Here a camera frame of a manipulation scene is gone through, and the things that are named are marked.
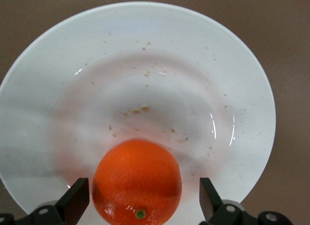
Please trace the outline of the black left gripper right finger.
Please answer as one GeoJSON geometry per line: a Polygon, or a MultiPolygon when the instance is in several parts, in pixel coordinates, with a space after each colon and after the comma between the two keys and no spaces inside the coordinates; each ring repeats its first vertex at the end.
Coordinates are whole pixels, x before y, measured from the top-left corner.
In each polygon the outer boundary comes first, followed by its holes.
{"type": "Polygon", "coordinates": [[[200,178],[199,201],[204,215],[202,225],[291,225],[283,214],[263,211],[258,217],[248,214],[232,200],[222,200],[209,178],[200,178]]]}

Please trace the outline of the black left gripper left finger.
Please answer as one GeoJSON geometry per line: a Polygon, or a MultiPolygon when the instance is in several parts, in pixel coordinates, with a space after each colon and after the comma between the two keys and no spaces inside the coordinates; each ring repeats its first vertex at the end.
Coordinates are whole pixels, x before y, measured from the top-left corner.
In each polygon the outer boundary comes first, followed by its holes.
{"type": "Polygon", "coordinates": [[[44,205],[31,214],[16,220],[12,214],[2,213],[2,225],[76,225],[90,202],[89,180],[79,178],[54,204],[44,205]]]}

